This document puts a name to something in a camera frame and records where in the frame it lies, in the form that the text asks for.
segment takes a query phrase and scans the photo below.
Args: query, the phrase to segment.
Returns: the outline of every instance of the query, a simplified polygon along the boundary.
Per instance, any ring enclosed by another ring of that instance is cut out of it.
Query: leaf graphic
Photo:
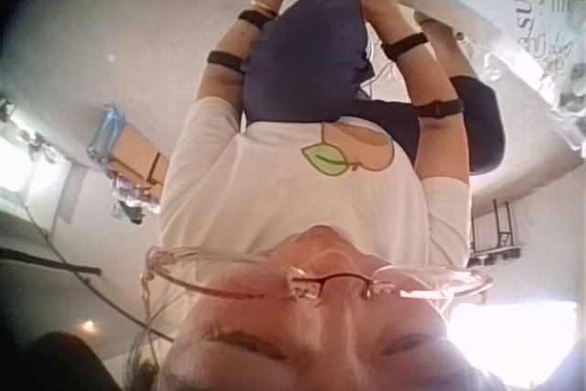
[[[342,151],[329,144],[316,144],[303,148],[301,151],[309,163],[326,176],[335,178],[341,176],[350,168],[350,164],[348,164]]]

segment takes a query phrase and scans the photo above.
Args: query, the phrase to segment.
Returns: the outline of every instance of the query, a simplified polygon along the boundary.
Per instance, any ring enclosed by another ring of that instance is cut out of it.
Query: black wristband
[[[255,9],[247,9],[243,11],[242,14],[238,16],[238,18],[258,27],[261,31],[265,27],[266,23],[272,20],[272,18],[265,16],[263,13],[260,13]]]
[[[420,32],[407,38],[403,38],[402,40],[399,40],[397,43],[392,45],[383,44],[383,52],[390,60],[396,63],[399,56],[409,52],[419,45],[425,45],[428,41],[429,40],[425,34]]]
[[[443,119],[446,116],[453,114],[461,114],[464,112],[464,101],[434,101],[426,105],[414,106],[415,113],[418,118],[435,118]]]
[[[227,52],[213,50],[208,56],[208,63],[224,66],[226,69],[244,75],[244,71],[242,70],[243,60]]]

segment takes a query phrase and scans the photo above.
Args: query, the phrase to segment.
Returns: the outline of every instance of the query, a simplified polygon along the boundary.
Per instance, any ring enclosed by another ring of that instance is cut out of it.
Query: eye
[[[408,334],[401,338],[395,339],[389,345],[387,345],[381,352],[382,355],[393,355],[408,352],[418,348],[421,345],[425,345],[430,342],[436,341],[438,338],[430,334]]]
[[[272,342],[243,331],[218,332],[205,338],[207,341],[225,343],[239,350],[257,354],[273,361],[285,361],[287,356]]]

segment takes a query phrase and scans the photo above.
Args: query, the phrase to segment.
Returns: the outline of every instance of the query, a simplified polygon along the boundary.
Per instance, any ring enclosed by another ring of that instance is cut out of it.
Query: short sleeve
[[[159,227],[181,209],[239,132],[236,111],[225,100],[203,98],[191,106],[165,177]]]
[[[466,267],[470,257],[470,187],[457,179],[421,182],[428,206],[431,264]]]

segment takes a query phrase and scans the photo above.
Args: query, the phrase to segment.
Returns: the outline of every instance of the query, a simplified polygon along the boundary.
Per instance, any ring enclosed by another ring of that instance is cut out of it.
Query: navy blue shorts
[[[360,0],[299,0],[267,24],[245,64],[244,112],[249,124],[335,122],[356,116],[376,123],[411,161],[419,124],[408,103],[362,101],[360,85],[373,78]],[[464,101],[464,120],[474,174],[497,168],[505,131],[494,91],[471,77],[451,78]]]

